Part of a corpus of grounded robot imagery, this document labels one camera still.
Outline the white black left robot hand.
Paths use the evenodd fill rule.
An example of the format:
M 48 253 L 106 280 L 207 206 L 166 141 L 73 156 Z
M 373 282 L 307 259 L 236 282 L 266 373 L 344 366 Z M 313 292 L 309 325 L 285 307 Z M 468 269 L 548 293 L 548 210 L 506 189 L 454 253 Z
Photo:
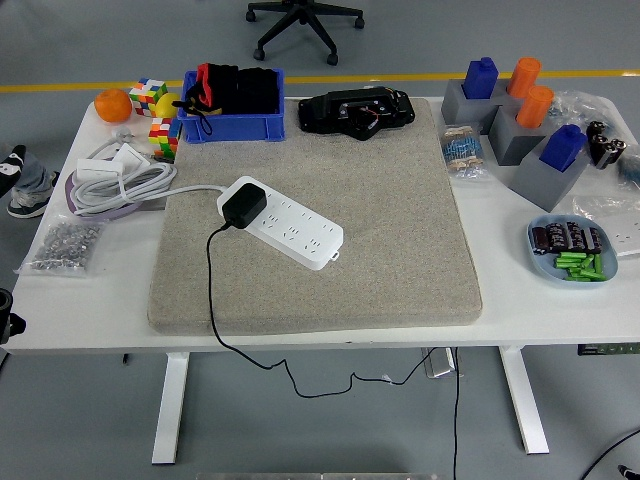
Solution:
M 26 157 L 26 146 L 17 145 L 1 162 L 0 197 L 7 194 L 18 182 L 22 175 Z

